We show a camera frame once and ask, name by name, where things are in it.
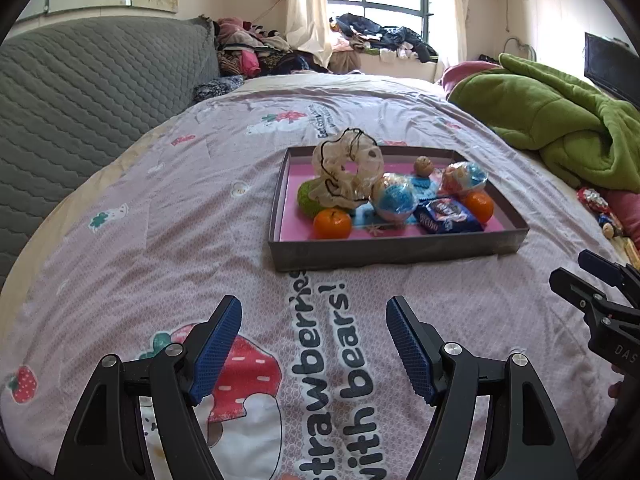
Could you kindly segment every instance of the gray quilted blanket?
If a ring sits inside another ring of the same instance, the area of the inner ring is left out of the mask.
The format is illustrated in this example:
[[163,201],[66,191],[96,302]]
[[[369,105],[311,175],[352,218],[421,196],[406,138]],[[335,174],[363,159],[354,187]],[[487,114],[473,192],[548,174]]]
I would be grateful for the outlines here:
[[0,287],[69,193],[217,77],[204,19],[62,22],[0,46]]

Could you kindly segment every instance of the electrical cable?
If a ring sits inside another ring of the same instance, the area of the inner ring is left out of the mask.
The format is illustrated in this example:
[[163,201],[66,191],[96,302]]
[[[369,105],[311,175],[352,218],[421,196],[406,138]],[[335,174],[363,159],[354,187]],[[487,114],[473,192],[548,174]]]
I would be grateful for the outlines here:
[[272,10],[273,7],[275,7],[277,4],[279,4],[282,0],[277,0],[271,7],[269,7],[269,9],[265,10],[260,16],[258,16],[257,18],[255,18],[252,23],[257,23],[258,20],[263,19],[267,14],[269,14]]
[[520,41],[520,38],[518,38],[517,36],[511,36],[509,39],[507,39],[507,41],[504,42],[504,47],[502,48],[503,52],[507,51],[507,45],[509,44],[509,42],[511,40],[514,40],[517,45],[518,45],[518,49],[520,50],[527,50],[527,59],[529,59],[529,55],[531,56],[531,60],[532,61],[537,61],[538,60],[538,54],[536,53],[536,50],[528,43],[522,43]]

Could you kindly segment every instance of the blue gripper pad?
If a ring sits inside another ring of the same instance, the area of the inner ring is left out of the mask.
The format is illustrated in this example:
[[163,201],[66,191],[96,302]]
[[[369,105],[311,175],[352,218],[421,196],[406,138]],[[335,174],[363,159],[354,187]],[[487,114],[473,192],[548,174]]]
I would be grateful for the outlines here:
[[580,253],[578,256],[578,265],[580,265],[581,269],[586,270],[609,286],[622,285],[622,273],[620,270],[609,260],[589,250],[583,250]]
[[194,362],[193,384],[189,390],[194,406],[213,391],[241,323],[242,305],[233,298]]
[[431,404],[436,397],[431,360],[394,300],[386,303],[386,327],[394,340],[414,392]]

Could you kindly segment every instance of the candy wrapper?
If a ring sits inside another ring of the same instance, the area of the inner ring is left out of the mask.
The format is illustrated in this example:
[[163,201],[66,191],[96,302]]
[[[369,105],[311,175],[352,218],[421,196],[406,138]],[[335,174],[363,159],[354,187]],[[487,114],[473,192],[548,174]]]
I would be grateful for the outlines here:
[[589,209],[591,212],[596,213],[596,215],[604,214],[610,219],[610,223],[615,227],[616,232],[623,234],[624,228],[622,226],[622,222],[618,219],[618,217],[613,213],[611,207],[609,206],[609,202],[604,200],[602,195],[598,193],[595,189],[591,189],[590,187],[583,187],[578,190],[576,193],[578,200],[580,203]]
[[580,203],[588,209],[591,209],[594,213],[604,213],[605,215],[609,215],[611,213],[609,203],[604,200],[600,193],[595,189],[583,187],[578,190],[576,195]]
[[385,173],[376,181],[370,201],[380,218],[394,224],[403,224],[418,205],[411,179],[397,173]]
[[[610,224],[611,227],[610,228],[606,228],[605,226],[607,224]],[[622,236],[624,234],[624,231],[622,229],[618,228],[618,226],[616,225],[613,217],[610,216],[610,215],[606,215],[604,213],[600,213],[600,215],[598,215],[598,225],[601,227],[605,238],[608,239],[608,240],[611,240],[612,238],[614,238],[616,236]]]
[[449,164],[442,173],[439,195],[466,194],[484,189],[486,172],[474,162]]
[[482,231],[480,222],[469,209],[451,197],[420,200],[414,216],[430,234]]

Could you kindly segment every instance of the white curtain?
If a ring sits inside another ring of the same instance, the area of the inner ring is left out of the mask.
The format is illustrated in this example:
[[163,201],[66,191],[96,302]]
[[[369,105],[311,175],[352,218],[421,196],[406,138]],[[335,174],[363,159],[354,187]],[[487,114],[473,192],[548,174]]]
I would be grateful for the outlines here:
[[327,67],[332,48],[326,0],[287,0],[285,36],[292,48],[314,54]]
[[469,0],[430,0],[429,43],[439,54],[435,79],[466,61],[466,16]]

